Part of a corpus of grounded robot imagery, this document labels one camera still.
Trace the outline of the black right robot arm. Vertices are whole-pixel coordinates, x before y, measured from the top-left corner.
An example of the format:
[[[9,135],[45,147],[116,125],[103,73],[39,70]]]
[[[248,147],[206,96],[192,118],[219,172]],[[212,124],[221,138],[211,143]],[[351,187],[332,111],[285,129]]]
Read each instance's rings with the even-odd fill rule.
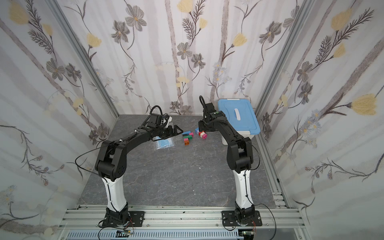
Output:
[[[223,215],[223,225],[253,226],[262,225],[261,217],[253,203],[250,174],[255,168],[254,153],[259,151],[252,138],[261,130],[250,101],[246,99],[221,99],[216,108],[199,97],[203,107],[203,118],[199,121],[201,133],[219,132],[222,143],[227,145],[227,164],[234,173],[236,185],[235,210]]]

